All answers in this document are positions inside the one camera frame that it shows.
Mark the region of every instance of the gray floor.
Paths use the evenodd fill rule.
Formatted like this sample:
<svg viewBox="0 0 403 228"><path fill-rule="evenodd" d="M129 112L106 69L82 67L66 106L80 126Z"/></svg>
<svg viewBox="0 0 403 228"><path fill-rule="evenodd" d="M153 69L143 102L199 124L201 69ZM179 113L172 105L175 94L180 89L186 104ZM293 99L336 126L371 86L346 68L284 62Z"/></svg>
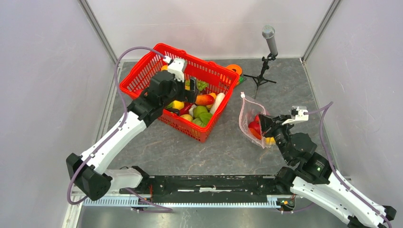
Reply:
<svg viewBox="0 0 403 228"><path fill-rule="evenodd" d="M238 64L245 74L258 75L261 60L217 60L227 66ZM121 79L130 72L134 63L125 63ZM316 109L313 95L304 69L298 59L277 59L270 62L266 78L277 84L265 84L259 90L257 100L272 115L289 114L293 105L305 105ZM277 148L261 149L249 142L238 125L241 107L240 92L253 96L255 84L247 79L235 88L220 120L205 143L176 131L156 121L133 139L113 160L110 169L138 165L151 175L180 174L275 174L285 163ZM131 99L125 96L126 102ZM112 127L122 116L122 104L116 97L110 118ZM319 116L311 115L310 121L297 124L292 132L309 133L320 145L318 136ZM321 146L317 152L324 154ZM299 201L297 208L306 205ZM281 216L272 209L195 209L177 208L172 214L137 214L128 208L85 207L81 214L81 228L338 228L346 227L326 210L314 206L294 215Z"/></svg>
<svg viewBox="0 0 403 228"><path fill-rule="evenodd" d="M238 64L243 72L258 75L259 59L215 60L227 66ZM125 63L121 80L134 63ZM270 62L266 78L277 81L259 88L257 99L271 115L290 114L291 106L304 105L315 110L316 104L309 82L299 59L277 59ZM277 147L262 149L246 139L239 129L238 118L242 100L240 93L254 96L256 85L247 79L233 91L232 97L221 118L205 143L155 121L149 128L134 138L113 160L110 169L138 165L151 175L197 175L197 174L275 174L285 162ZM131 99L125 96L126 102ZM112 127L122 116L122 103L116 96L110 118ZM310 115L310 120L297 124L292 132L308 133L313 142L320 145L319 115Z"/></svg>

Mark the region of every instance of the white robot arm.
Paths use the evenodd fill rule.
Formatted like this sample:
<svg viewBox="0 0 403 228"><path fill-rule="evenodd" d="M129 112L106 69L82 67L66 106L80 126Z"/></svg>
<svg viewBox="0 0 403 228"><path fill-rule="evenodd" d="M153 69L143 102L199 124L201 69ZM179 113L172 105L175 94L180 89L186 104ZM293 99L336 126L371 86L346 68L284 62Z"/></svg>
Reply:
<svg viewBox="0 0 403 228"><path fill-rule="evenodd" d="M178 58L165 60L169 63L168 70L157 72L150 86L128 106L127 117L122 116L99 142L81 155L72 153L67 158L70 178L86 162L74 183L91 200L100 199L109 190L137 188L144 182L143 173L137 169L108 170L107 167L134 137L162 115L170 102L181 100L194 103L198 93L196 80L191 79L190 90L184 89L186 61ZM339 171L333 172L328 160L315 152L317 145L307 134L290 133L294 124L308 120L306 112L304 106L293 106L291 115L259 115L263 135L275 138L287 165L298 164L296 169L283 167L274 179L275 187L283 194L294 193L311 200L350 228L385 228L384 218L393 220L396 210L373 202L348 183ZM103 145L94 153L100 144ZM342 178L348 189L336 175ZM372 205L378 213L356 195Z"/></svg>
<svg viewBox="0 0 403 228"><path fill-rule="evenodd" d="M74 183L90 199L97 200L109 190L136 188L143 178L138 170L107 170L108 165L134 137L160 117L163 109L173 100L195 102L198 91L194 78L190 78L190 90L185 90L183 72L186 61L168 56L164 61L168 63L168 69L153 76L149 87L132 101L118 123L81 155L72 153L66 159L71 179L77 174L79 166L86 162Z"/></svg>
<svg viewBox="0 0 403 228"><path fill-rule="evenodd" d="M308 120L306 107L293 106L291 115L259 115L259 118L263 135L275 138L286 163L290 166L299 163L296 169L283 167L277 174L276 185L283 193L309 199L351 228L385 228L384 218L394 219L394 208L377 204L358 191L325 157L315 152L317 145L307 134L290 133L294 124Z"/></svg>

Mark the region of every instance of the mesh bag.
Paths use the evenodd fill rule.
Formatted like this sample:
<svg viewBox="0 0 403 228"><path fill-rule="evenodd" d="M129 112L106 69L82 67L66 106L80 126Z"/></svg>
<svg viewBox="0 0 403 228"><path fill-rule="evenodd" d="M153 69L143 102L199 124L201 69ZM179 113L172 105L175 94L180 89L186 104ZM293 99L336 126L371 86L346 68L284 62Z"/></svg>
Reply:
<svg viewBox="0 0 403 228"><path fill-rule="evenodd" d="M240 109L240 117L239 117L240 129L246 135L246 137L254 144L262 147L263 149L271 147L271 143L273 142L270 142L270 140L264 137L262 137L262 139L259 140L252 134L252 132L249 130L248 127L249 123L255 120L256 115L258 114L269 115L268 111L266 111L263 105L259 104L255 99L246 96L243 92L241 92L240 96L242 98L242 108Z"/></svg>

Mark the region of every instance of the microphone stand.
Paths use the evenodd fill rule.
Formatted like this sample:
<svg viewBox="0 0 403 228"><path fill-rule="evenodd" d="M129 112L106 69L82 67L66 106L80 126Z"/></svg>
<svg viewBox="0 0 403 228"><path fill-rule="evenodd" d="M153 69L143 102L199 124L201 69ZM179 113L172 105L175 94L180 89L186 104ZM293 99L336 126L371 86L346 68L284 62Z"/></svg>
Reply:
<svg viewBox="0 0 403 228"><path fill-rule="evenodd" d="M260 75L259 75L259 76L251 76L251 75L245 75L245 74L244 74L245 77L250 77L250 78L252 78L253 81L255 81L255 83L256 83L255 99L256 99L256 95L258 94L259 86L261 86L261 85L263 85L263 84L265 84L265 83L267 83L267 82L277 83L277 82L275 82L275 81L271 81L271 80L265 79L265 78L263 77L264 72L270 68L270 67L269 67L269 61L274 61L274 60L276 60L276 56L277 56L277 55L274 56L274 55L272 55L272 54L270 53L270 54L267 56L267 58L262 57L263 64L262 64L262 70L260 71Z"/></svg>

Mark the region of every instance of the metal frame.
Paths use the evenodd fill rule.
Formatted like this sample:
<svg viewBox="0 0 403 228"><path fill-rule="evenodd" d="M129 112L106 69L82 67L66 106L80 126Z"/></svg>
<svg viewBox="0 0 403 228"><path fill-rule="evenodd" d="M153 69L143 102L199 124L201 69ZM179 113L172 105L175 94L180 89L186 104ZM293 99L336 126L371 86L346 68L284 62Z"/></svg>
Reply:
<svg viewBox="0 0 403 228"><path fill-rule="evenodd" d="M316 104L316 108L319 109L321 107L319 106L319 101L317 100L317 97L315 95L315 91L314 91L314 89L312 87L312 82L311 82L311 79L309 78L307 66L305 65L305 62L302 60L302 58L300 58L299 60L301 61L302 67L304 68L305 76L307 76L307 79L308 79L308 82L309 82L309 87L311 88L311 93L312 93L312 95L314 97L314 101L315 101L315 104ZM339 162L338 162L338 160L337 160L337 158L336 158L336 156L334 154L335 148L334 148L333 144L329 141L329 137L327 136L326 123L323 124L323 132L325 133L325 138L329 142L328 146L330 147L330 151L331 151L332 158L333 158L333 163L336 166L336 168L340 168Z"/></svg>
<svg viewBox="0 0 403 228"><path fill-rule="evenodd" d="M87 0L77 0L80 4L81 8L83 9L84 13L86 14L89 22L91 23L92 27L94 28L95 33L99 37L102 42L102 45L105 47L106 52L108 53L109 57L111 58L112 62L116 64L117 57L115 52L112 49L111 44L109 43L108 39L104 31L102 30L101 26L99 25L98 20L96 19L94 12L92 11L91 7L89 6Z"/></svg>
<svg viewBox="0 0 403 228"><path fill-rule="evenodd" d="M117 80L118 81L119 81L121 73L122 73L122 67L123 67L123 63L119 64L119 68L117 70L117 72L118 72ZM109 119L111 117L111 112L112 112L112 107L113 107L113 104L115 101L116 92L117 91L116 91L115 81L112 80L108 98L106 100L104 113L102 115L101 123L100 123L99 129L98 129L98 134L97 134L96 138L94 139L93 143L96 143L97 141L99 141L108 130ZM121 194L119 194L118 191L112 191L112 192L108 193L108 196L119 196L119 195L121 195ZM85 197L85 196L86 195L78 187L73 188L73 192L71 193L71 198L74 202L78 201L80 198ZM79 221L82 207L83 207L82 203L80 203L78 205L68 204L66 214L65 214L65 217L63 220L63 224L61 227L62 228L76 228L78 221Z"/></svg>
<svg viewBox="0 0 403 228"><path fill-rule="evenodd" d="M326 12L325 16L323 17L322 22L320 22L320 25L314 34L314 37L312 38L311 42L308 45L307 50L305 51L304 55L301 58L303 64L305 64L306 60L311 55L312 50L316 46L320 37L322 36L323 31L326 29L327 25L329 24L329 21L333 17L333 15L334 15L335 11L337 10L338 6L340 5L341 1L342 0L333 0L332 3L330 4L329 9L327 9L327 12Z"/></svg>

